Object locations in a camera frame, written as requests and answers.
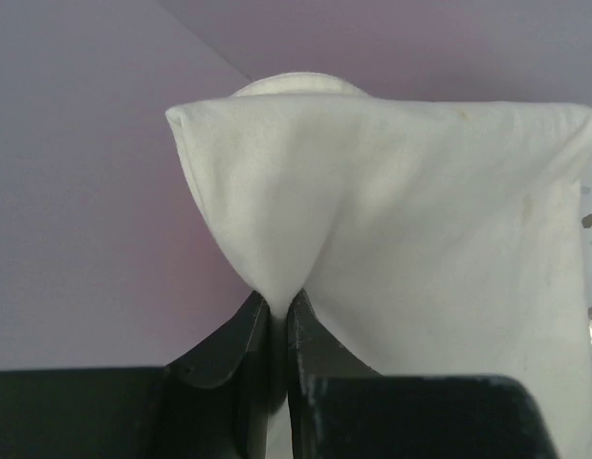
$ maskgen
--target cloth fold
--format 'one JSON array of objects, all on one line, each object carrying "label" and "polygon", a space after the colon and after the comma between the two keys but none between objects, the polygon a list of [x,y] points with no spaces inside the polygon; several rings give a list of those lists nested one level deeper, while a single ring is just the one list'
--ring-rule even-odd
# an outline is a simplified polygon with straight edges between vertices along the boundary
[{"label": "cloth fold", "polygon": [[591,108],[383,100],[288,74],[166,115],[219,247],[277,318],[304,287],[383,374],[516,378],[561,457],[592,459]]}]

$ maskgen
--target white cloth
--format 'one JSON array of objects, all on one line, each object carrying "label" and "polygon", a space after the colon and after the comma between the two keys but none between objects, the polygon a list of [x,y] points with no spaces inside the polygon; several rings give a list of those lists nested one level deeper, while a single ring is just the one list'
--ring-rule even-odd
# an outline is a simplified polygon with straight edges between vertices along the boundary
[{"label": "white cloth", "polygon": [[[516,378],[561,457],[592,459],[578,221],[592,109],[390,101],[293,74],[167,117],[212,234],[274,315],[304,287],[383,374]],[[280,448],[269,458],[291,457]]]}]

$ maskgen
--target purple wall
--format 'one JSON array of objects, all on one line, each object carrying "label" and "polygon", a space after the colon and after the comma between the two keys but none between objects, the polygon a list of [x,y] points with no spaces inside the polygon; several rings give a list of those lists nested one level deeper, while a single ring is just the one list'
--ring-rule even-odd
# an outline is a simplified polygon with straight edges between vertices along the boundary
[{"label": "purple wall", "polygon": [[158,0],[255,79],[312,71],[382,97],[592,105],[592,0]]},{"label": "purple wall", "polygon": [[0,1],[0,368],[165,363],[230,316],[164,110],[247,82],[152,0]]}]

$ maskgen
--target black plastic part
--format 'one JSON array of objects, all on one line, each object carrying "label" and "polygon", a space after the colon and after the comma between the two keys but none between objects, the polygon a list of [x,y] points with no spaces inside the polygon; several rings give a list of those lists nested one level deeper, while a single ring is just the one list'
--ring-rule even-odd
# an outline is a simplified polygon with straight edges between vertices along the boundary
[{"label": "black plastic part", "polygon": [[162,368],[0,372],[0,459],[139,458]]},{"label": "black plastic part", "polygon": [[167,368],[153,458],[262,459],[268,423],[269,309],[252,294]]},{"label": "black plastic part", "polygon": [[557,459],[518,382],[381,377],[317,321],[303,292],[288,349],[295,459]]},{"label": "black plastic part", "polygon": [[[0,372],[0,458],[262,459],[269,322],[253,293],[164,368]],[[518,382],[382,377],[303,291],[286,323],[295,459],[557,458]]]},{"label": "black plastic part", "polygon": [[0,458],[262,459],[268,318],[252,294],[166,368],[0,372]]}]

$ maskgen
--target lavender wall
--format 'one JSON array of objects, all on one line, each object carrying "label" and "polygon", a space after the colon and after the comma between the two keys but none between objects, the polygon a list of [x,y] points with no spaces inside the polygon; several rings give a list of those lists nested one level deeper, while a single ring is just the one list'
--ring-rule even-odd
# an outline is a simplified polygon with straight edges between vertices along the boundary
[{"label": "lavender wall", "polygon": [[246,83],[152,0],[0,2],[0,368],[164,363],[235,310],[164,110]]},{"label": "lavender wall", "polygon": [[592,105],[592,0],[158,0],[257,79],[312,71],[376,96]]}]

